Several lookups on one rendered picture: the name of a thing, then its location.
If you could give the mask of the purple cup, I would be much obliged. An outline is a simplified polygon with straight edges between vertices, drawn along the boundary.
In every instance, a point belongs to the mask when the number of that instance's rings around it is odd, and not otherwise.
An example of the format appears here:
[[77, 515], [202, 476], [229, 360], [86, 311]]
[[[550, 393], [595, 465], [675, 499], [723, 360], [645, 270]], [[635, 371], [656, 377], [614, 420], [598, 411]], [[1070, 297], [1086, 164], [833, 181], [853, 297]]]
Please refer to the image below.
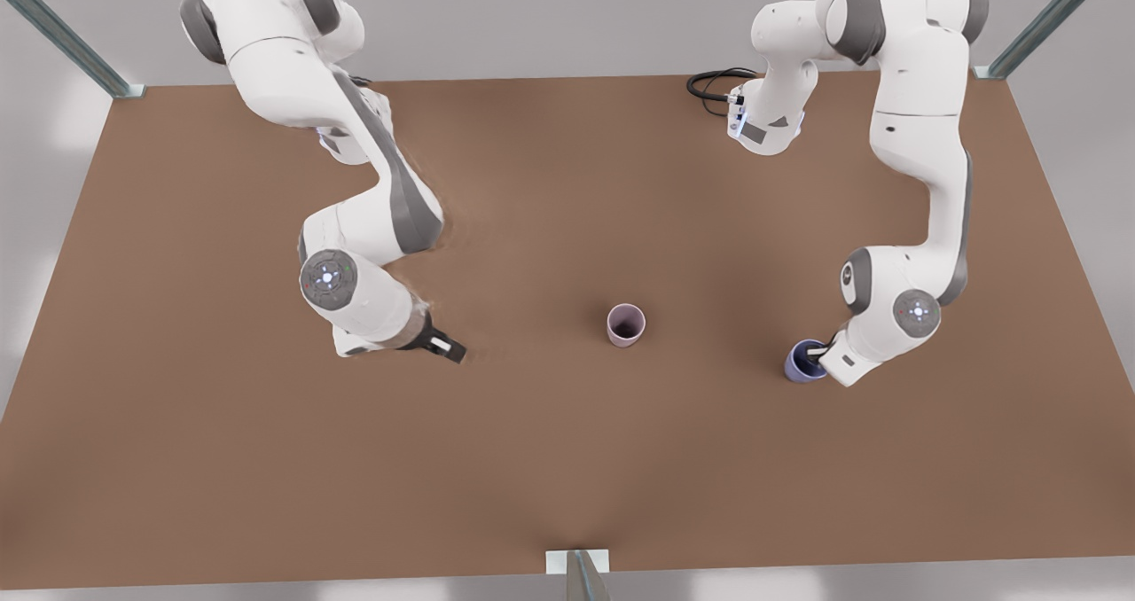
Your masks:
[[784, 359], [784, 375], [794, 383], [810, 383], [827, 376], [827, 370], [819, 365], [819, 359], [810, 358], [810, 347], [819, 341], [806, 339], [794, 342], [787, 359]]

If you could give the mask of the pink cup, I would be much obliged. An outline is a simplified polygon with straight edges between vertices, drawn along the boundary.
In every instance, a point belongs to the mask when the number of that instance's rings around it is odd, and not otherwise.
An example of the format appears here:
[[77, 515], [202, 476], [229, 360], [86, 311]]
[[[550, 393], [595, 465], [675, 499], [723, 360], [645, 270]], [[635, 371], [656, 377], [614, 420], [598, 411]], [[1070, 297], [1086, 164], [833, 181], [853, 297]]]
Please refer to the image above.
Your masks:
[[607, 336], [613, 346], [629, 347], [637, 342], [647, 325], [642, 308], [620, 303], [607, 313]]

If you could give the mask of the silver frame post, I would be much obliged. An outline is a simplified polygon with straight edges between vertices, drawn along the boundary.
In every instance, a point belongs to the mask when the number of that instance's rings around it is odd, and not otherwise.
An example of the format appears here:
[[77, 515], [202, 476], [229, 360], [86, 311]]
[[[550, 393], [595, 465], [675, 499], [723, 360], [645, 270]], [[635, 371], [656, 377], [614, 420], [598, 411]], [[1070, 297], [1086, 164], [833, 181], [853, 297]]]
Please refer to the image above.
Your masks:
[[1086, 0], [1050, 0], [992, 64], [972, 68], [975, 79], [1008, 79], [1085, 2]]
[[5, 0], [11, 5], [12, 10], [31, 23], [41, 35], [52, 43], [58, 51], [62, 52], [81, 71], [89, 75], [89, 78], [96, 83], [114, 99], [134, 99], [145, 95], [146, 85], [131, 84], [121, 79], [118, 71], [89, 46], [89, 44], [72, 29], [43, 0]]
[[546, 551], [544, 572], [565, 576], [565, 601], [612, 601], [603, 578], [611, 572], [608, 549]]

